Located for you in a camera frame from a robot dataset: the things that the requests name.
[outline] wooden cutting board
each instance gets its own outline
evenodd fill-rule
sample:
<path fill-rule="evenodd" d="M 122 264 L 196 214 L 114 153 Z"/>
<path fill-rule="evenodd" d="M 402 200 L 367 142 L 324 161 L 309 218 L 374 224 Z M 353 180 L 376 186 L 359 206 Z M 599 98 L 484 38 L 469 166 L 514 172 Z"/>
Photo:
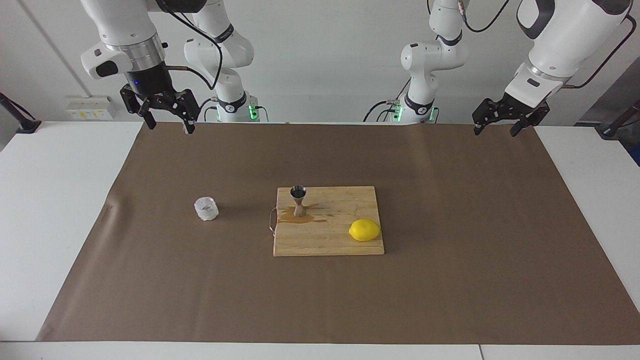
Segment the wooden cutting board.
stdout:
<path fill-rule="evenodd" d="M 278 188 L 278 222 L 273 239 L 274 256 L 382 255 L 382 233 L 368 242 L 349 235 L 351 223 L 368 218 L 380 224 L 373 186 L 307 188 L 304 217 L 293 215 L 290 188 Z"/>

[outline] jigger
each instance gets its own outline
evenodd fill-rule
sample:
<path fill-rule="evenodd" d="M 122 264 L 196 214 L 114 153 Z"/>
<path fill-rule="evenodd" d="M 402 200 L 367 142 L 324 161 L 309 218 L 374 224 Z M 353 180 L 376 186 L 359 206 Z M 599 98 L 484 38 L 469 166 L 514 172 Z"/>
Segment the jigger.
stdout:
<path fill-rule="evenodd" d="M 291 197 L 293 201 L 296 202 L 296 208 L 293 210 L 293 216 L 295 217 L 303 217 L 307 214 L 307 209 L 302 206 L 302 200 L 305 198 L 307 194 L 307 188 L 302 185 L 296 185 L 291 188 Z"/>

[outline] yellow lemon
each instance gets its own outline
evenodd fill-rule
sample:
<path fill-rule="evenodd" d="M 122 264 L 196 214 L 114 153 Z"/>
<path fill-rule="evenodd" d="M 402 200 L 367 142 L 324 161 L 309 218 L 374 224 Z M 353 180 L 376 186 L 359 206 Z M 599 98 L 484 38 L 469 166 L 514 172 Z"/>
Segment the yellow lemon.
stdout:
<path fill-rule="evenodd" d="M 349 235 L 358 241 L 371 241 L 380 235 L 380 226 L 373 220 L 361 218 L 351 224 Z"/>

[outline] brown paper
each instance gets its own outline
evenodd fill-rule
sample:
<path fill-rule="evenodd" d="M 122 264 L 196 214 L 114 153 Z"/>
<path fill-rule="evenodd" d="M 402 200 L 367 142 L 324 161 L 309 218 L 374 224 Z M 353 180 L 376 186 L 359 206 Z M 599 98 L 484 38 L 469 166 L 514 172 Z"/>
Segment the brown paper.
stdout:
<path fill-rule="evenodd" d="M 375 186 L 386 254 L 274 258 L 294 184 Z M 158 124 L 38 339 L 617 345 L 640 315 L 531 129 Z"/>

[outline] brown liquid stain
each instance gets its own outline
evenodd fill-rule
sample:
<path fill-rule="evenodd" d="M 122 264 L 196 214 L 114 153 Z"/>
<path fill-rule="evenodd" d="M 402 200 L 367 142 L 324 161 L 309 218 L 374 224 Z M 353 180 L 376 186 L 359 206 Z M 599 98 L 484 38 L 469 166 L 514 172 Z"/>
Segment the brown liquid stain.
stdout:
<path fill-rule="evenodd" d="M 305 209 L 309 210 L 310 208 L 313 208 L 314 206 L 317 206 L 317 205 L 318 204 L 311 204 L 311 205 L 305 206 Z M 282 210 L 281 217 L 278 219 L 278 222 L 286 222 L 287 224 L 307 224 L 310 222 L 327 222 L 325 219 L 316 219 L 316 217 L 309 215 L 309 213 L 307 213 L 303 217 L 297 217 L 293 215 L 293 211 L 295 209 L 296 209 L 295 206 L 284 208 Z"/>

